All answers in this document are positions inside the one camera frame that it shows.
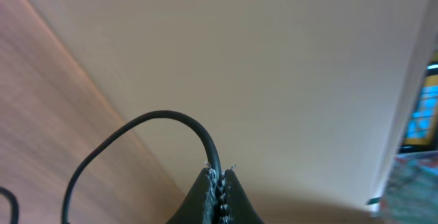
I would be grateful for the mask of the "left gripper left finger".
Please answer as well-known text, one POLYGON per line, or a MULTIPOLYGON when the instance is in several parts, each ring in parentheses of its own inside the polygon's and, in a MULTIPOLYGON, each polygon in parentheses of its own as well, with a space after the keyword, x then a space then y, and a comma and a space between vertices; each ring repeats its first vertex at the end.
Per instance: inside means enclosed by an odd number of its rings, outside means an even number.
POLYGON ((216 198, 215 173, 203 168, 180 207, 166 224, 212 224, 215 223, 216 198))

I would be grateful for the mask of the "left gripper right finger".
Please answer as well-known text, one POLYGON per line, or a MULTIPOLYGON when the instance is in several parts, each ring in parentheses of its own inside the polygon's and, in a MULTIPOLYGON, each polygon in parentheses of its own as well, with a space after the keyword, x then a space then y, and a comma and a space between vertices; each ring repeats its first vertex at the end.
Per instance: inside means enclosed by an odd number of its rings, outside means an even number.
POLYGON ((264 224, 233 170, 228 169, 222 174, 221 183, 220 224, 264 224))

